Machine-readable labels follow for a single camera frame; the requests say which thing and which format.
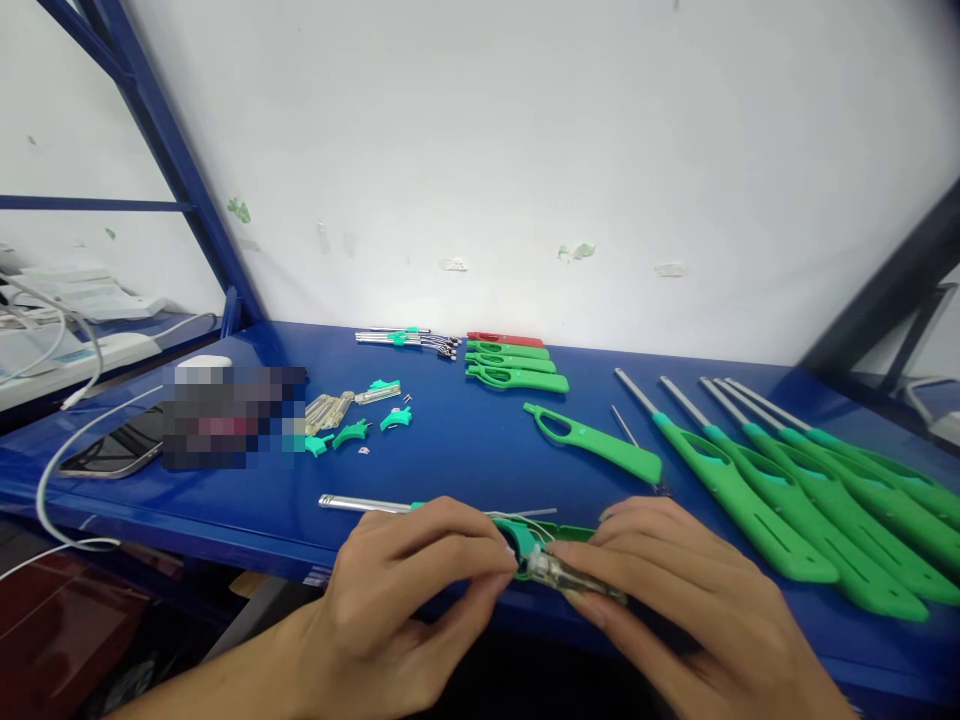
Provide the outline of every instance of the smartphone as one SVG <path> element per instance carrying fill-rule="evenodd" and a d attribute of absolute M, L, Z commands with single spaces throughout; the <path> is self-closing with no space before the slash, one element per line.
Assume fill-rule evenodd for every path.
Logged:
<path fill-rule="evenodd" d="M 163 410 L 155 405 L 64 460 L 59 472 L 69 477 L 125 478 L 159 455 L 162 444 Z"/>

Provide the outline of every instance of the power strip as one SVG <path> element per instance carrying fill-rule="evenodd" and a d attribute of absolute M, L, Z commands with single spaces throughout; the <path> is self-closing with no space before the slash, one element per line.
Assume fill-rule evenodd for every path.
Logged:
<path fill-rule="evenodd" d="M 160 354 L 160 346 L 141 333 L 115 333 L 99 338 L 99 342 L 104 372 Z M 0 385 L 0 411 L 88 380 L 97 369 L 93 344 L 84 343 L 81 350 L 57 358 L 55 364 L 56 370 Z"/>

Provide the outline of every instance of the wall stain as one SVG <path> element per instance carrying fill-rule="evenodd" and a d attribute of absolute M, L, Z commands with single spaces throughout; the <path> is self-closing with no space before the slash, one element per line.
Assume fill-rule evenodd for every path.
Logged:
<path fill-rule="evenodd" d="M 250 211 L 247 210 L 247 204 L 239 198 L 230 198 L 227 203 L 227 210 L 237 216 L 244 225 L 250 222 Z"/>

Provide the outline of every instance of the hand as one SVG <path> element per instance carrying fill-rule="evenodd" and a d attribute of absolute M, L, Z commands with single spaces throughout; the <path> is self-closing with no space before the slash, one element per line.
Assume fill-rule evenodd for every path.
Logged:
<path fill-rule="evenodd" d="M 397 718 L 436 703 L 517 571 L 486 515 L 450 498 L 408 515 L 365 514 L 326 594 L 278 626 L 298 648 L 298 717 Z M 410 619 L 458 580 L 470 588 L 432 625 Z"/>
<path fill-rule="evenodd" d="M 855 718 L 776 584 L 668 498 L 609 508 L 589 544 L 551 552 L 673 621 L 703 647 L 684 659 L 626 608 L 565 592 L 680 718 Z"/>

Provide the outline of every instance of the finger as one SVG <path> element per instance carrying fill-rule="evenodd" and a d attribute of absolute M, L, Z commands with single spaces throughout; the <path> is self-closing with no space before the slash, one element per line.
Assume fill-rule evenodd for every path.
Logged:
<path fill-rule="evenodd" d="M 392 559 L 405 558 L 445 535 L 487 537 L 506 545 L 493 520 L 476 508 L 453 498 L 437 498 L 403 515 L 388 528 L 389 538 L 381 538 Z"/>
<path fill-rule="evenodd" d="M 752 574 L 751 569 L 717 562 L 697 550 L 641 533 L 618 535 L 603 547 L 647 560 L 692 585 L 724 596 L 730 595 L 727 592 L 730 589 L 749 581 L 746 573 Z"/>
<path fill-rule="evenodd" d="M 363 535 L 371 530 L 375 530 L 376 528 L 396 522 L 399 518 L 400 516 L 396 513 L 383 512 L 382 510 L 371 510 L 370 512 L 365 512 L 360 516 L 360 522 L 357 523 L 357 526 L 350 533 L 350 536 L 356 537 L 358 535 Z"/>
<path fill-rule="evenodd" d="M 512 574 L 477 578 L 467 594 L 433 624 L 430 638 L 417 651 L 431 678 L 438 676 L 446 685 L 467 650 L 490 623 L 497 599 L 512 579 Z"/>
<path fill-rule="evenodd" d="M 667 517 L 672 518 L 681 525 L 687 527 L 696 527 L 707 530 L 707 528 L 697 520 L 693 515 L 688 513 L 682 507 L 677 505 L 677 503 L 672 498 L 665 497 L 641 497 L 639 495 L 634 495 L 633 497 L 628 497 L 626 500 L 611 505 L 600 515 L 600 522 L 606 522 L 607 519 L 613 517 L 614 515 L 619 515 L 621 513 L 629 512 L 631 510 L 656 510 L 657 512 L 663 513 Z"/>
<path fill-rule="evenodd" d="M 677 715 L 689 717 L 696 708 L 712 706 L 707 704 L 709 687 L 629 610 L 596 593 L 567 590 L 563 595 L 650 680 Z"/>
<path fill-rule="evenodd" d="M 719 538 L 706 528 L 683 525 L 665 513 L 645 508 L 613 515 L 590 538 L 590 544 L 604 547 L 615 538 L 634 534 L 686 548 L 725 565 L 756 568 L 732 545 L 716 542 Z"/>
<path fill-rule="evenodd" d="M 380 575 L 374 592 L 382 602 L 365 616 L 367 639 L 389 637 L 427 600 L 455 582 L 516 571 L 513 551 L 500 537 L 447 535 Z"/>
<path fill-rule="evenodd" d="M 623 590 L 686 630 L 718 659 L 736 659 L 736 627 L 718 597 L 649 560 L 586 543 L 550 543 L 547 549 L 575 569 Z"/>

